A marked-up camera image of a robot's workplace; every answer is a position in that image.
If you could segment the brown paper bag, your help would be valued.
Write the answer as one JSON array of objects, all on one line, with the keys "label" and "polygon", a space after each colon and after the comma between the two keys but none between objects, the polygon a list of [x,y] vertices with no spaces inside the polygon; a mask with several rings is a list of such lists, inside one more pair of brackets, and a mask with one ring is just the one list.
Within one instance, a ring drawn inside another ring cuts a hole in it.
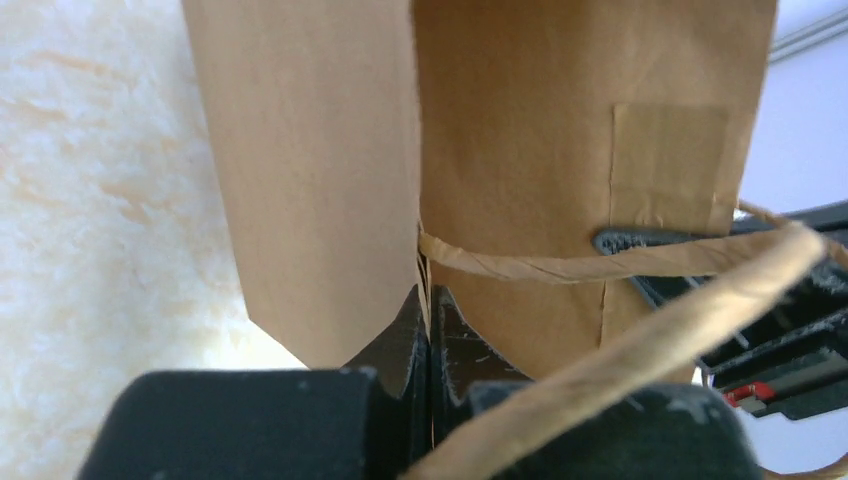
[{"label": "brown paper bag", "polygon": [[524,373],[691,371],[630,275],[724,273],[773,1],[187,1],[252,322],[337,366],[446,286]]}]

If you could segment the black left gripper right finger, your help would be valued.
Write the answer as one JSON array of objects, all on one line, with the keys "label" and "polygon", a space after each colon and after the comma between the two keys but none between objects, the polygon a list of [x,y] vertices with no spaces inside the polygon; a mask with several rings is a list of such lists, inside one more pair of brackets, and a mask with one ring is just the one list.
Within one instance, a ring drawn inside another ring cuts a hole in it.
[{"label": "black left gripper right finger", "polygon": [[530,378],[505,360],[465,320],[450,290],[431,294],[430,368],[433,438],[497,405]]}]

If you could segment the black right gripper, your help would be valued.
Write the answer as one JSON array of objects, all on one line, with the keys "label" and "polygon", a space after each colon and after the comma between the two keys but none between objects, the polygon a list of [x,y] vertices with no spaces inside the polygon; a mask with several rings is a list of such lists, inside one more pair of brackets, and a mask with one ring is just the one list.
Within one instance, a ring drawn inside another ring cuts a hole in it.
[{"label": "black right gripper", "polygon": [[[793,220],[847,247],[847,201],[793,212]],[[715,238],[649,228],[607,228],[592,243],[602,255]],[[710,277],[633,277],[652,307],[709,282]],[[801,420],[847,407],[847,270],[817,265],[760,320],[701,356],[698,365],[734,408],[755,417]]]}]

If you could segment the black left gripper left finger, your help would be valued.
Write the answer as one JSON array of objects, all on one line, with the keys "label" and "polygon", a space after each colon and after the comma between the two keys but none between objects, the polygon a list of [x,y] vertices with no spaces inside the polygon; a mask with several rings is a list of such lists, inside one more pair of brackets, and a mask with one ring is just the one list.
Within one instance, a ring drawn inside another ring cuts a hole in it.
[{"label": "black left gripper left finger", "polygon": [[413,287],[394,320],[346,363],[374,375],[364,413],[365,479],[395,479],[431,449],[430,344]]}]

